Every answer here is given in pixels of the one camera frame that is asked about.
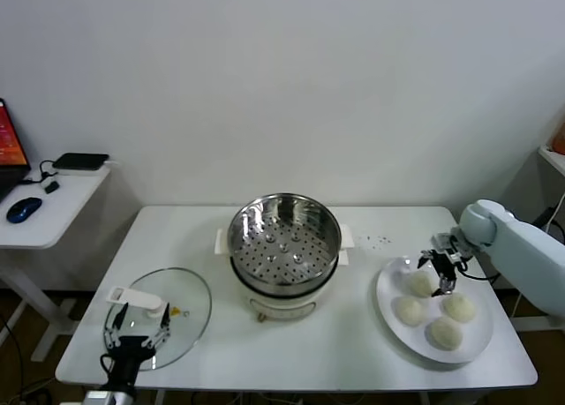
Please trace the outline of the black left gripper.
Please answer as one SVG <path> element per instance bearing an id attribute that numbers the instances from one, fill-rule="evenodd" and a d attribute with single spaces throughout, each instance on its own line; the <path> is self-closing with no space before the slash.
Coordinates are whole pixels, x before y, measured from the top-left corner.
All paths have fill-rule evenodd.
<path id="1" fill-rule="evenodd" d="M 148 336 L 125 335 L 119 338 L 128 304 L 113 304 L 103 326 L 103 340 L 112 365 L 110 390 L 132 390 L 140 366 L 152 358 L 170 337 L 170 304 L 166 303 L 157 327 Z"/>

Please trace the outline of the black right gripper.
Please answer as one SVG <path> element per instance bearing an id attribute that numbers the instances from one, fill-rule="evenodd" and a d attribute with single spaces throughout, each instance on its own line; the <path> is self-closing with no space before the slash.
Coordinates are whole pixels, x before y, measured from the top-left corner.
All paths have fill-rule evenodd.
<path id="1" fill-rule="evenodd" d="M 432 264 L 440 277 L 439 287 L 432 293 L 432 296 L 451 295 L 456 287 L 456 268 L 448 256 L 434 249 L 422 251 L 418 259 L 418 267 L 427 263 Z"/>

